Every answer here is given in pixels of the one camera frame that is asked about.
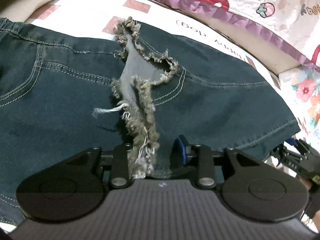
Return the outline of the gloved right hand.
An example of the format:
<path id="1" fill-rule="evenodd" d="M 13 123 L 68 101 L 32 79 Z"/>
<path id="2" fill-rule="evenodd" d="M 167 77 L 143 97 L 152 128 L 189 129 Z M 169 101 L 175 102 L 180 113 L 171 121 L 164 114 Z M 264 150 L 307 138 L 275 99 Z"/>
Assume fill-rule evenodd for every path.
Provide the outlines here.
<path id="1" fill-rule="evenodd" d="M 319 187 L 311 180 L 306 180 L 301 176 L 298 176 L 298 179 L 309 191 L 309 202 L 305 214 L 312 220 L 319 232 Z"/>

